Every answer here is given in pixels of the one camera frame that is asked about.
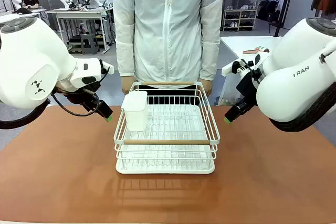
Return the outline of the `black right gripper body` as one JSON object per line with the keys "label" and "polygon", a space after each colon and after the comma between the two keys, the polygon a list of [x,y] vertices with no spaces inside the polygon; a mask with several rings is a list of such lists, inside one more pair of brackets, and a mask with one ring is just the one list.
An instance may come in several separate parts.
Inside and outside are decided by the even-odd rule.
{"label": "black right gripper body", "polygon": [[236,89],[242,95],[242,98],[235,104],[237,108],[250,109],[258,105],[256,99],[257,88],[253,84],[250,71],[247,71],[244,76],[241,76],[241,80]]}

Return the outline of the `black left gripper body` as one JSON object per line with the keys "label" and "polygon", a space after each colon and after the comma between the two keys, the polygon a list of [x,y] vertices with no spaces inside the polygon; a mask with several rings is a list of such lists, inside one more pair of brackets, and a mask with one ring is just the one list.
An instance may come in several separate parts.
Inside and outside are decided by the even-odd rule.
{"label": "black left gripper body", "polygon": [[65,91],[61,88],[55,87],[54,93],[63,94],[73,104],[80,104],[82,106],[97,106],[99,98],[96,95],[96,91],[100,87],[100,82],[96,81],[74,92]]}

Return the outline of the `person's right hand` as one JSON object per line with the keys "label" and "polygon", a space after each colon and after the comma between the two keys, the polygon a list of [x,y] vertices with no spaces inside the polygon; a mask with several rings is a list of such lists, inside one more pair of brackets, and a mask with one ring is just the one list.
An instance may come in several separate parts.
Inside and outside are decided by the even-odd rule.
{"label": "person's right hand", "polygon": [[121,88],[122,92],[126,95],[130,92],[133,83],[136,82],[134,76],[124,76],[121,77]]}

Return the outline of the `person's left hand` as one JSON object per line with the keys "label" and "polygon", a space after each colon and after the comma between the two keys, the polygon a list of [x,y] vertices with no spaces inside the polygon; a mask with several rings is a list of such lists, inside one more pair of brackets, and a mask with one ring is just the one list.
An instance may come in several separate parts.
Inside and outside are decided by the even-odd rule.
{"label": "person's left hand", "polygon": [[204,79],[199,79],[198,81],[202,83],[206,96],[209,97],[212,94],[213,82]]}

